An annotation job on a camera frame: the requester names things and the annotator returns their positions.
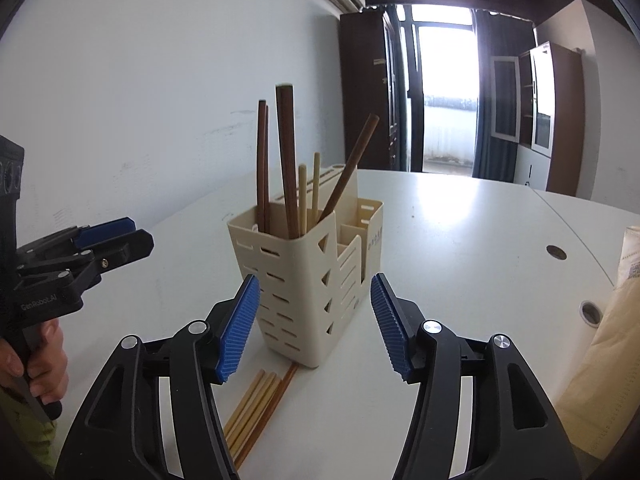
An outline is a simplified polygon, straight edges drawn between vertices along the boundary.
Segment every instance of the qr code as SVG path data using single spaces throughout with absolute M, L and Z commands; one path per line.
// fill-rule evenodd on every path
M 637 278 L 640 276 L 640 260 L 631 265 L 629 269 L 629 279 Z

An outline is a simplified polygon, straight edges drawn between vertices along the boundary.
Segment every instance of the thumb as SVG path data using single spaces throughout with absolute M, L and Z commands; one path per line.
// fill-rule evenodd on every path
M 13 377 L 22 377 L 24 374 L 24 366 L 18 354 L 4 339 L 0 339 L 0 370 Z

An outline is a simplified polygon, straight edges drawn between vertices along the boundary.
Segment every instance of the blue gripper pad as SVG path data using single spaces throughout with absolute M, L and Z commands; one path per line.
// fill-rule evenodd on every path
M 80 234 L 74 238 L 74 245 L 79 251 L 91 247 L 92 245 L 127 235 L 136 231 L 136 223 L 131 218 L 120 218 L 105 224 L 96 225 L 82 229 Z
M 260 304 L 260 283 L 251 276 L 243 284 L 235 300 L 236 306 L 220 336 L 220 355 L 216 366 L 218 379 L 225 383 L 229 375 L 238 370 L 244 345 L 254 323 L 255 313 Z
M 402 376 L 402 380 L 406 381 L 413 370 L 409 354 L 409 336 L 398 314 L 398 298 L 384 274 L 376 274 L 371 280 L 371 304 L 391 364 Z

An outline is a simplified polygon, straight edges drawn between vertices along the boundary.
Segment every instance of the glass cabinet door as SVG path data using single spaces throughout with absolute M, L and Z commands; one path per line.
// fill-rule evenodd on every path
M 551 156 L 556 115 L 556 88 L 551 48 L 544 44 L 531 51 L 534 78 L 533 138 L 531 147 Z

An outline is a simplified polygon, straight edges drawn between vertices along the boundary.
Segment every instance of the green sleeve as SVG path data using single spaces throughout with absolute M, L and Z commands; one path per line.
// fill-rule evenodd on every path
M 41 423 L 27 404 L 9 395 L 2 388 L 0 388 L 0 410 L 34 459 L 47 473 L 53 475 L 56 458 L 53 456 L 51 444 L 56 436 L 56 423 Z

